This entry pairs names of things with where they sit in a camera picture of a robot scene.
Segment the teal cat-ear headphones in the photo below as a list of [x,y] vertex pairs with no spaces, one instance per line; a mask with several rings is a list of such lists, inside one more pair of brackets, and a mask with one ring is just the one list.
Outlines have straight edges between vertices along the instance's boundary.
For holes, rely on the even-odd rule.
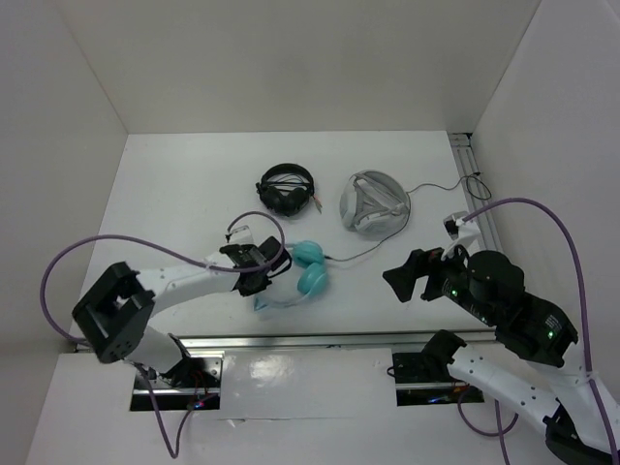
[[321,295],[328,286],[326,254],[317,242],[302,240],[286,243],[285,250],[289,254],[290,263],[302,269],[302,273],[296,282],[299,297],[277,300],[264,294],[257,294],[253,300],[255,312],[298,306]]

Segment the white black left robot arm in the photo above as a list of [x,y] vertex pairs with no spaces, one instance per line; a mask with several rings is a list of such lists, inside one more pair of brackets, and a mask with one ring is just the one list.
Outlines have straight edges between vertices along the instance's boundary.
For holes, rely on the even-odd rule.
[[201,265],[133,270],[114,263],[73,310],[84,338],[102,364],[126,361],[151,369],[171,387],[189,382],[204,370],[180,339],[149,325],[163,311],[206,295],[258,294],[271,284],[270,274],[292,263],[271,236],[261,245],[229,243]]

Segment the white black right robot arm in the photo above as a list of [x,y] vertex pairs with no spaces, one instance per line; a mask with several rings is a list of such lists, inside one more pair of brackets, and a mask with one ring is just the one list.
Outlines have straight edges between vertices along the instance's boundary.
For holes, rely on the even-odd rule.
[[618,463],[619,405],[587,370],[584,337],[560,307],[525,290],[522,269],[505,255],[469,255],[457,246],[445,257],[441,248],[417,249],[383,278],[402,302],[412,298],[417,280],[425,279],[423,300],[445,297],[493,328],[496,341],[527,362],[549,388],[514,376],[447,330],[435,333],[422,350],[427,376],[451,376],[492,396],[542,434],[566,464]]

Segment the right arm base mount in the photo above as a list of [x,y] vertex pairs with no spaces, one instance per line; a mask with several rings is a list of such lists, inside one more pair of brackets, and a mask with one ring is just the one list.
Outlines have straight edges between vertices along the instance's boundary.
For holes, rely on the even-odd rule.
[[398,407],[483,403],[481,391],[457,381],[423,353],[393,353],[386,370],[395,382]]

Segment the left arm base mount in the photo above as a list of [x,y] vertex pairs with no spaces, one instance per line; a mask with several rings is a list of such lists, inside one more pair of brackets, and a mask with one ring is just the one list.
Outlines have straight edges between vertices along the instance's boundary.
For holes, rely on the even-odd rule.
[[193,356],[180,378],[168,378],[145,367],[147,380],[137,371],[131,395],[132,412],[153,412],[148,386],[162,412],[217,411],[221,403],[223,356]]

